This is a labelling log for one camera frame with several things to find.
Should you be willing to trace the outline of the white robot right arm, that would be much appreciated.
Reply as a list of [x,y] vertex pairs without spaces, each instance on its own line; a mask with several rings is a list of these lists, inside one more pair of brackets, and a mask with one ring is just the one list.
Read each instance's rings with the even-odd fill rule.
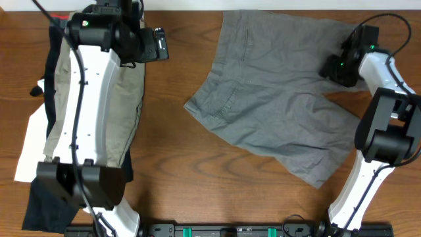
[[393,54],[378,47],[379,29],[358,25],[330,55],[319,75],[345,87],[363,80],[371,102],[355,131],[357,157],[328,220],[314,236],[392,236],[390,224],[364,224],[362,217],[382,182],[420,155],[420,96],[410,89]]

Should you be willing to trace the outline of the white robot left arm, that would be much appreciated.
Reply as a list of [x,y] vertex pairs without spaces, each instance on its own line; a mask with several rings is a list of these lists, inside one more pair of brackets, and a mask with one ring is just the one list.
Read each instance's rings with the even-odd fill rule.
[[70,48],[69,90],[59,139],[36,176],[57,198],[92,216],[94,236],[145,236],[139,213],[124,199],[126,171],[112,161],[107,138],[111,98],[124,72],[169,58],[162,28],[141,26],[142,1],[97,1],[57,28]]

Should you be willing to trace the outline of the grey shorts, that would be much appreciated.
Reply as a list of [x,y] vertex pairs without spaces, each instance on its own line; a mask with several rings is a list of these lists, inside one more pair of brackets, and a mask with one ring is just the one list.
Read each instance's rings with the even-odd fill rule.
[[319,188],[353,149],[358,117],[319,75],[353,26],[266,11],[226,11],[211,70],[185,109],[207,130],[277,159]]

